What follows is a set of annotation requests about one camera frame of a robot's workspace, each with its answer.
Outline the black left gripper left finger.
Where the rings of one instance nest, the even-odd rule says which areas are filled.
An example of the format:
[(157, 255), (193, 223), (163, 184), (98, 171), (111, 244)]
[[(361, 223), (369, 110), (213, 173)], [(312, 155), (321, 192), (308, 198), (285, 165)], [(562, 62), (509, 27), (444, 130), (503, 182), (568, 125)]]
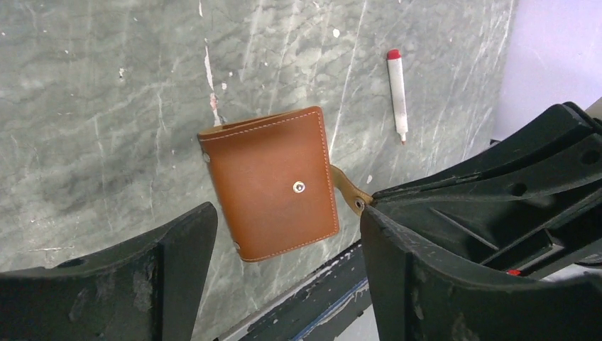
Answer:
[(190, 340), (217, 234), (210, 202), (47, 269), (1, 274), (2, 340)]

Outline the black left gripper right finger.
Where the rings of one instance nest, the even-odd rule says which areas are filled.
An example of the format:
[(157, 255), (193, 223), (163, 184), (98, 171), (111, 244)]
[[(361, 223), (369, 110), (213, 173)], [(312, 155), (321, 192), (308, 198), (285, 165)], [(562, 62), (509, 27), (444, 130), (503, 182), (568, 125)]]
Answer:
[(600, 276), (511, 276), (457, 256), (373, 207), (360, 228), (381, 340), (601, 339)]

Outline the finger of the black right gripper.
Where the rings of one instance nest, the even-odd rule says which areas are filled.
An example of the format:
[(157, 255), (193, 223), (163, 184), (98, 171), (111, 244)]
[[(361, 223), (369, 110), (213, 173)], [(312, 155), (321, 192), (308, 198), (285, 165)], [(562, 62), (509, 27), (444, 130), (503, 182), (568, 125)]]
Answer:
[(394, 222), (474, 263), (543, 278), (601, 267), (601, 112), (555, 104), (451, 168), (373, 196)]

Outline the brown leather card holder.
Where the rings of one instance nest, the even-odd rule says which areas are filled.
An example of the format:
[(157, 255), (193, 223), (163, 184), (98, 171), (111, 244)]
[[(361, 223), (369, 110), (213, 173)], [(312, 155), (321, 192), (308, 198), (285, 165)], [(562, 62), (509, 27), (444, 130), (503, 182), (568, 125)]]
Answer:
[(331, 164), (318, 106), (216, 126), (197, 138), (243, 261), (337, 234), (336, 193), (357, 215), (372, 202)]

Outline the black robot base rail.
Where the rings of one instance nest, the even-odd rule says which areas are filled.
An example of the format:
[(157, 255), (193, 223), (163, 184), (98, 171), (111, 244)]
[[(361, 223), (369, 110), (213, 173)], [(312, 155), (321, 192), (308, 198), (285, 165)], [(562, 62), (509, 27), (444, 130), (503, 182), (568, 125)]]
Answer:
[(360, 240), (217, 340), (334, 340), (371, 305)]

